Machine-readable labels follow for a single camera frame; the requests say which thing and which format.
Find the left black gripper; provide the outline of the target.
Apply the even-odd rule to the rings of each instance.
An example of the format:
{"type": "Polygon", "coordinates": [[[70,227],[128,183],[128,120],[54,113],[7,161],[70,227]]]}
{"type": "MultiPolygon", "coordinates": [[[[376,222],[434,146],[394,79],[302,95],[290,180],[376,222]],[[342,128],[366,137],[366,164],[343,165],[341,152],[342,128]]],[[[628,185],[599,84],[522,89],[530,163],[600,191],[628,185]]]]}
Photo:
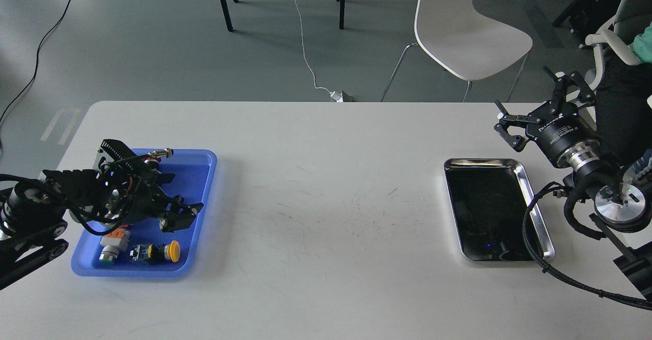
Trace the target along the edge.
{"type": "Polygon", "coordinates": [[[162,232],[189,228],[204,203],[184,203],[181,195],[168,196],[162,189],[175,173],[161,173],[161,159],[170,158],[170,148],[136,154],[119,140],[105,139],[100,144],[96,166],[98,179],[107,188],[105,218],[129,225],[153,217],[162,232]]]}

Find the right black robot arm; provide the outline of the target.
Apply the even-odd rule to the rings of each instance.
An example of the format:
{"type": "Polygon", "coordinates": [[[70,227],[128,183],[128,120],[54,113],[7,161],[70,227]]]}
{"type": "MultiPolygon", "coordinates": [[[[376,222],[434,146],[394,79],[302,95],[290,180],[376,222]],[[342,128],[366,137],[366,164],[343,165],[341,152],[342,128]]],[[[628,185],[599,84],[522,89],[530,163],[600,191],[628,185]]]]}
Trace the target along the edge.
{"type": "Polygon", "coordinates": [[[641,187],[624,184],[626,167],[619,167],[600,155],[600,138],[580,115],[580,109],[594,105],[595,97],[584,78],[577,71],[559,72],[552,78],[556,82],[552,98],[527,115],[512,115],[499,100],[495,102],[499,121],[494,128],[510,147],[520,152],[526,143],[535,142],[552,166],[573,169],[563,184],[550,182],[535,194],[525,215],[529,217],[536,203],[550,192],[564,196],[563,214],[568,224],[594,240],[608,238],[621,252],[615,265],[642,297],[596,289],[558,271],[542,254],[535,252],[524,223],[522,235],[526,249],[543,273],[601,298],[650,310],[650,243],[631,248],[615,235],[616,231],[634,233],[649,226],[650,184],[641,187]]]}

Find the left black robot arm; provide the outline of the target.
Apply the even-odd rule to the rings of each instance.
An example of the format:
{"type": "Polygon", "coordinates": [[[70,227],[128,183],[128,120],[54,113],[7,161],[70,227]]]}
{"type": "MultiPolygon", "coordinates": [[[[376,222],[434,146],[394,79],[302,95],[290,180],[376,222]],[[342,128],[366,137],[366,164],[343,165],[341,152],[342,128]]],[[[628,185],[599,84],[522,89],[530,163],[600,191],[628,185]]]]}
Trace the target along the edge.
{"type": "Polygon", "coordinates": [[[84,228],[71,259],[80,276],[176,277],[191,265],[216,157],[184,150],[132,150],[105,139],[89,170],[43,170],[39,179],[2,174],[2,288],[68,249],[70,213],[84,228]]]}

